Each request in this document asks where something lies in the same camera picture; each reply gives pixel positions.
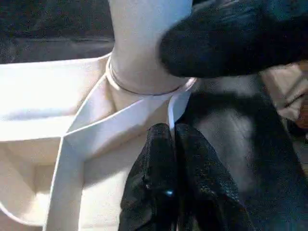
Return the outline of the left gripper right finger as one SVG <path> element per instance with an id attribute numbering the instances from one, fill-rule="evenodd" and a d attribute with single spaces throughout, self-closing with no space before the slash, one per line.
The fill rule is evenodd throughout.
<path id="1" fill-rule="evenodd" d="M 181 193 L 179 230 L 255 230 L 231 174 L 203 134 L 177 124 L 175 145 Z"/>

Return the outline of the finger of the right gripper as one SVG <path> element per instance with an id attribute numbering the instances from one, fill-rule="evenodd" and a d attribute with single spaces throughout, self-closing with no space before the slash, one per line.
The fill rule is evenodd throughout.
<path id="1" fill-rule="evenodd" d="M 159 60 L 177 77 L 249 75 L 308 57 L 305 0 L 209 0 L 163 36 Z"/>

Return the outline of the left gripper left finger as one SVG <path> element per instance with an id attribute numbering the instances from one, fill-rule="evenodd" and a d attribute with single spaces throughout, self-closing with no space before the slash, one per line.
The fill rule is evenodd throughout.
<path id="1" fill-rule="evenodd" d="M 150 127 L 120 203 L 119 230 L 174 231 L 178 219 L 177 163 L 167 124 Z"/>

